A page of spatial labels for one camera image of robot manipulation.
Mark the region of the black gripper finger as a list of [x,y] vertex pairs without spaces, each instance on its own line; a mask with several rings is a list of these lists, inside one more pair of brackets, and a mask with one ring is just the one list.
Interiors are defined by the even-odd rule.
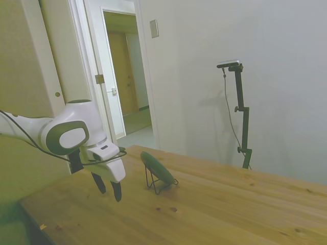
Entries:
[[122,199],[122,188],[121,188],[121,183],[120,182],[113,182],[111,181],[111,186],[113,189],[114,197],[117,202],[120,202]]
[[106,192],[106,186],[101,178],[101,176],[95,174],[95,173],[91,173],[94,182],[96,184],[96,186],[98,187],[99,191],[101,194],[104,194]]

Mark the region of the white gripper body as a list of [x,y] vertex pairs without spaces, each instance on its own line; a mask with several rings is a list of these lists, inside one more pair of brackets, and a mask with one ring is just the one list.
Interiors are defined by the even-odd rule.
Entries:
[[120,150],[110,140],[81,147],[81,162],[83,167],[111,182],[119,183],[125,176],[125,168],[118,156]]

